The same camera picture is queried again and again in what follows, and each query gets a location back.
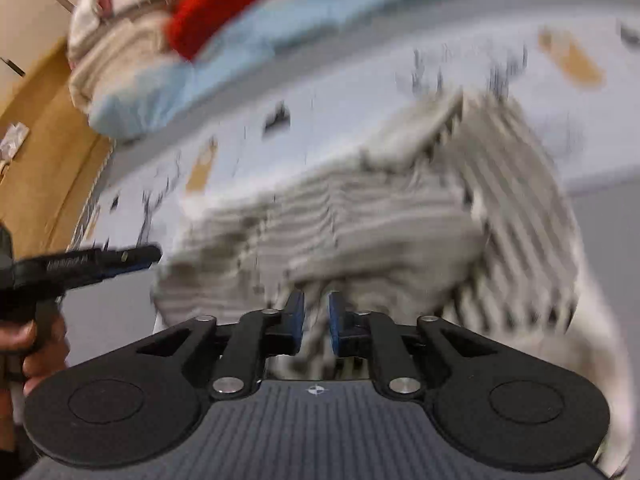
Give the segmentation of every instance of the logo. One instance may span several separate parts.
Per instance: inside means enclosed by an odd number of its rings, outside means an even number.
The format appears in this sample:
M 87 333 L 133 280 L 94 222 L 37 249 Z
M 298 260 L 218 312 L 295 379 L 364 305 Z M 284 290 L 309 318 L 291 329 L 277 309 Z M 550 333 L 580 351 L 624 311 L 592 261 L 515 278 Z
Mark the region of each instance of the logo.
M 87 263 L 89 263 L 89 256 L 86 254 L 83 256 L 62 258 L 60 260 L 51 260 L 50 262 L 47 262 L 47 272 L 52 270 L 69 269 L 70 267 L 77 267 Z
M 329 390 L 327 390 L 326 388 L 323 388 L 322 386 L 320 386 L 320 384 L 314 384 L 313 386 L 309 387 L 306 389 L 311 395 L 322 395 L 325 392 L 328 392 Z

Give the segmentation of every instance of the hand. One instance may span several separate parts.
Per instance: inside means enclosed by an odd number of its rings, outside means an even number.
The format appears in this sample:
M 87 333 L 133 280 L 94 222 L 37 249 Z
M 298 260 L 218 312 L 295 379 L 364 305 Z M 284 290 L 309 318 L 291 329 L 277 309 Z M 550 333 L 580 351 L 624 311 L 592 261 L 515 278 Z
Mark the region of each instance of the hand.
M 23 326 L 0 323 L 0 351 L 28 350 L 36 340 L 37 326 L 31 321 Z M 66 367 L 69 347 L 65 340 L 66 325 L 59 316 L 51 325 L 50 340 L 24 360 L 22 371 L 28 378 L 24 394 L 29 395 L 44 379 Z M 14 407 L 11 391 L 0 390 L 0 450 L 15 450 Z

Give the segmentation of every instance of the blanket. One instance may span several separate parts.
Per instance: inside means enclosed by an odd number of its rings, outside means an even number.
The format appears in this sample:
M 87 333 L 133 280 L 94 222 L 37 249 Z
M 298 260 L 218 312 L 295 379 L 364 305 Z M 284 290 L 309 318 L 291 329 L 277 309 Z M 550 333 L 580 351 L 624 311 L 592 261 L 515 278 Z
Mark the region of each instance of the blanket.
M 215 34 L 192 63 L 176 60 L 146 70 L 135 85 L 103 95 L 92 106 L 90 124 L 120 139 L 153 133 L 281 49 L 345 27 L 396 1 L 260 0 Z
M 135 22 L 143 16 L 156 12 L 157 10 L 171 11 L 174 3 L 175 0 L 153 0 L 150 3 L 132 7 L 119 16 L 114 16 L 106 20 L 102 19 L 100 23 L 97 23 L 97 27 L 85 29 L 83 33 L 80 33 L 78 28 L 72 29 L 75 35 L 73 37 L 69 35 L 66 44 L 66 56 L 69 64 L 76 66 L 102 38 L 123 21 L 128 20 Z
M 69 78 L 74 105 L 87 111 L 92 100 L 111 86 L 128 84 L 138 70 L 164 59 L 164 26 L 170 16 L 156 11 L 136 22 L 123 20 L 102 38 Z

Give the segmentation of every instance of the ridged gray surface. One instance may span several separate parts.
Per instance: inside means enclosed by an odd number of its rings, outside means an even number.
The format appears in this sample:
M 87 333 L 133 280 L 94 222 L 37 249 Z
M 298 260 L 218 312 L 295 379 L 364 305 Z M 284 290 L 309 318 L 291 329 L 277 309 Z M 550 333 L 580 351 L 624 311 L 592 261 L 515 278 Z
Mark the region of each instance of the ridged gray surface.
M 324 388 L 319 393 L 317 386 Z M 456 451 L 417 404 L 369 381 L 265 381 L 247 399 L 214 404 L 181 446 L 119 470 L 47 458 L 24 480 L 598 480 L 589 465 L 551 473 L 493 469 Z

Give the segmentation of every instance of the black circular pad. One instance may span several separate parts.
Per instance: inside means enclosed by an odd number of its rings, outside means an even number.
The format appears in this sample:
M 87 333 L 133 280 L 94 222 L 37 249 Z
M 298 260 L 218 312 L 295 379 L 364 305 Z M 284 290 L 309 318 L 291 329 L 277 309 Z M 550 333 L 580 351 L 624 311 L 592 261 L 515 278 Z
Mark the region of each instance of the black circular pad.
M 26 400 L 25 429 L 60 462 L 107 468 L 142 462 L 181 442 L 200 401 L 178 367 L 135 354 L 54 375 Z
M 592 460 L 609 427 L 607 401 L 593 384 L 519 352 L 463 360 L 433 410 L 465 454 L 523 472 Z
M 494 411 L 519 424 L 542 424 L 562 413 L 562 396 L 546 384 L 511 381 L 496 386 L 489 395 Z
M 69 409 L 85 422 L 109 424 L 135 415 L 144 403 L 145 394 L 134 384 L 100 379 L 74 391 Z

